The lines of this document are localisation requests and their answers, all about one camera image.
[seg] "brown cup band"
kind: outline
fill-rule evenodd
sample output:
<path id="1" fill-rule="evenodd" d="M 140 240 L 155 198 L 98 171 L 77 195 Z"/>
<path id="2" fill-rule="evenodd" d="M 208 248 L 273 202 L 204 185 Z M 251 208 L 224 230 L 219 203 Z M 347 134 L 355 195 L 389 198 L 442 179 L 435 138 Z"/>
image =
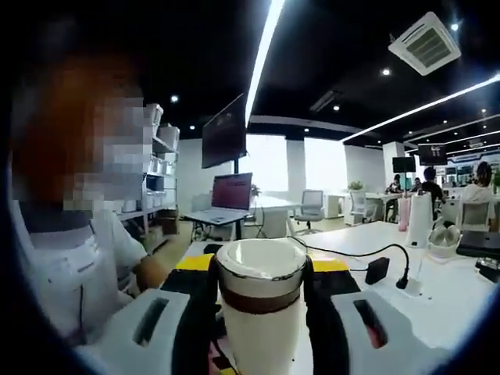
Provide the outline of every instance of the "brown cup band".
<path id="1" fill-rule="evenodd" d="M 224 301 L 233 309 L 242 313 L 263 315 L 277 313 L 278 311 L 286 309 L 297 301 L 300 296 L 300 287 L 294 291 L 280 295 L 278 297 L 257 298 L 248 297 L 246 295 L 239 295 L 227 289 L 224 285 L 220 284 L 220 293 Z"/>

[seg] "ceiling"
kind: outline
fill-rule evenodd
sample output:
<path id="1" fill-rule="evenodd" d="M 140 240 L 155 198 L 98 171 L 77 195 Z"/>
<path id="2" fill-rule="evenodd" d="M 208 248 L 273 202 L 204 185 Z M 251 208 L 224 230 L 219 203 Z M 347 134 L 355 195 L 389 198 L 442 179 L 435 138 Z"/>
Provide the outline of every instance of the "ceiling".
<path id="1" fill-rule="evenodd" d="M 148 19 L 132 27 L 132 34 L 136 30 L 142 35 L 141 43 L 148 49 L 142 84 L 145 100 L 164 108 L 162 121 L 180 127 L 181 137 L 199 138 L 211 116 L 248 91 L 271 0 L 146 3 Z M 459 25 L 456 32 L 450 32 L 462 56 L 423 77 L 389 52 L 388 46 L 391 36 L 397 38 L 429 11 L 447 26 Z M 308 136 L 339 140 L 353 133 L 339 124 L 366 129 L 491 78 L 500 72 L 494 12 L 490 2 L 465 0 L 287 0 L 252 115 L 298 120 L 296 124 L 251 120 L 248 129 L 300 138 L 307 127 Z M 390 75 L 380 73 L 385 68 Z M 318 112 L 311 111 L 329 90 L 335 100 Z M 178 102 L 170 102 L 172 95 L 178 96 Z M 346 144 L 450 142 L 500 130 L 499 118 L 491 118 L 499 113 L 497 82 Z M 454 129 L 464 123 L 471 124 Z M 428 135 L 446 129 L 451 130 Z M 494 144 L 500 143 L 499 137 L 490 134 L 473 140 Z M 449 152 L 464 149 L 470 149 L 469 141 L 448 146 Z"/>

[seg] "white cup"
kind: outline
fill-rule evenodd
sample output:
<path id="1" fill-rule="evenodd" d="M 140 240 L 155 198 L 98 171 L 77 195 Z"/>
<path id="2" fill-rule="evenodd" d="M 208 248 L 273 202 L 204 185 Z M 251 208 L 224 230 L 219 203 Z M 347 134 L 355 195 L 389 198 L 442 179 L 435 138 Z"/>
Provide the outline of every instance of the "white cup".
<path id="1" fill-rule="evenodd" d="M 297 345 L 306 255 L 295 244 L 242 240 L 217 252 L 222 311 L 238 372 L 285 375 Z"/>

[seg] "laptop screen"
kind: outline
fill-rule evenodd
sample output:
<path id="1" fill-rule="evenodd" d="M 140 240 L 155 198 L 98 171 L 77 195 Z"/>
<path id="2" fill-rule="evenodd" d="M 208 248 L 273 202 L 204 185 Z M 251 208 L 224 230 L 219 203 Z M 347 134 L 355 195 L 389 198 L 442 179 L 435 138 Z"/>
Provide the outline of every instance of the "laptop screen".
<path id="1" fill-rule="evenodd" d="M 251 173 L 215 176 L 213 179 L 212 207 L 248 211 L 251 188 Z"/>

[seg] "black power adapter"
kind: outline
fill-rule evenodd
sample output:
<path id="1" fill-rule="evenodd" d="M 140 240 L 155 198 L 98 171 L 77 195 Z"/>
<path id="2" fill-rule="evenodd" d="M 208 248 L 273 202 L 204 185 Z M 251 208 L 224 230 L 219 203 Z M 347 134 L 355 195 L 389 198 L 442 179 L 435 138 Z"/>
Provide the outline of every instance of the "black power adapter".
<path id="1" fill-rule="evenodd" d="M 379 258 L 368 264 L 368 270 L 366 272 L 365 283 L 368 285 L 373 285 L 378 281 L 382 280 L 388 274 L 389 268 L 389 258 Z"/>

